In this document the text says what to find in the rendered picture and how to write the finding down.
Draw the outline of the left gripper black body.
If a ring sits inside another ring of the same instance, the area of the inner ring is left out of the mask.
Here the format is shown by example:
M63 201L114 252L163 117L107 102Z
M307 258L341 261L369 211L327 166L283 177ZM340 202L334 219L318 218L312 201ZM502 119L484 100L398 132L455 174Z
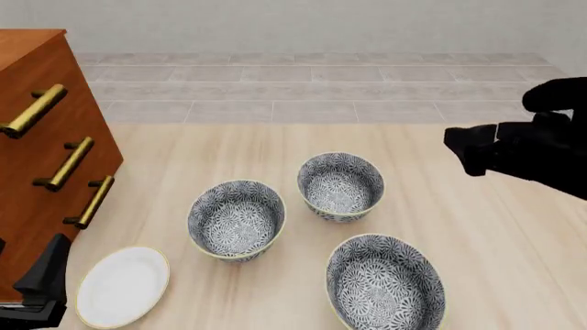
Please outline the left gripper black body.
M55 328L66 310L66 300L49 300L43 305L0 302L0 330Z

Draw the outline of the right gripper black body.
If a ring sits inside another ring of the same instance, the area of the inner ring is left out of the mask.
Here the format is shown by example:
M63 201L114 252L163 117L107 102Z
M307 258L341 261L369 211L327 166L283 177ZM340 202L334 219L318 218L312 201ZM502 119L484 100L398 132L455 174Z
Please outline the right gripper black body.
M573 173L570 118L538 113L529 122L499 123L489 170L524 180L567 180Z

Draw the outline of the wooden cabinet drawer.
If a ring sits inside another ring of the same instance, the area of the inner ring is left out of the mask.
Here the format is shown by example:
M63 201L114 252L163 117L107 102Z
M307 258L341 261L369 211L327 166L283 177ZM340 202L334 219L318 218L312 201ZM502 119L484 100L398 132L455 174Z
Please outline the wooden cabinet drawer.
M63 29L0 30L0 124L33 104L33 91L54 84L62 84L67 95L21 139L0 132L1 160L35 152L45 156L58 142L78 138L84 120L102 120Z
M96 101L67 96L23 137L0 133L0 237L74 236L123 158Z
M95 137L94 145L57 192L34 185L50 178L71 154L54 140L41 148L20 152L16 142L0 151L0 302L18 302L13 285L28 271L53 236L74 239L79 230L67 217L81 216L97 190L88 184L115 175L122 154L112 137Z

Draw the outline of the black white patterned bowl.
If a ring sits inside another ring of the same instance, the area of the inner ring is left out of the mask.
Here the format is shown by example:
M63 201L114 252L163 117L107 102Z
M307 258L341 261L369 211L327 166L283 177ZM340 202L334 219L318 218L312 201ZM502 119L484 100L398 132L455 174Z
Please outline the black white patterned bowl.
M191 205L187 232L205 255L226 263L258 258L284 230L282 197L260 181L225 181L207 189Z
M418 249L399 238L362 234L331 253L327 296L348 330L440 330L441 278Z
M345 152L315 155L302 164L297 187L310 211L336 223L366 216L382 199L385 183L366 159Z

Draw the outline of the wooden cabinet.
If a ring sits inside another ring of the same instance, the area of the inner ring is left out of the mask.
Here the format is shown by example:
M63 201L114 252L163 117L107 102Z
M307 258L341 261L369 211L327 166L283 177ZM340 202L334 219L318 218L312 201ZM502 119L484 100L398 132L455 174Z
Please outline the wooden cabinet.
M61 29L0 29L0 302L92 222L123 156Z

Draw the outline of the white plate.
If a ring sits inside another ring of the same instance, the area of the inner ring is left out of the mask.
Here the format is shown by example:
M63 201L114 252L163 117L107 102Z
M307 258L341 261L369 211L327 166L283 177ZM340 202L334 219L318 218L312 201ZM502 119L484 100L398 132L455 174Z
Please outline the white plate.
M152 247L125 247L96 263L80 282L75 311L94 329L133 324L161 299L169 284L169 261Z

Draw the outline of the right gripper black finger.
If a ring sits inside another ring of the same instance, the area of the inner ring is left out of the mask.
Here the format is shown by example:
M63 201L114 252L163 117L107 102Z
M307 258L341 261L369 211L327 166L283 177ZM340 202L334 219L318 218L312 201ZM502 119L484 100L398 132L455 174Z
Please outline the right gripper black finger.
M497 128L496 124L446 128L443 142L453 152L461 152L467 147L493 143Z
M461 160L464 171L472 177L480 177L487 170L495 169L495 148L491 145L467 146Z

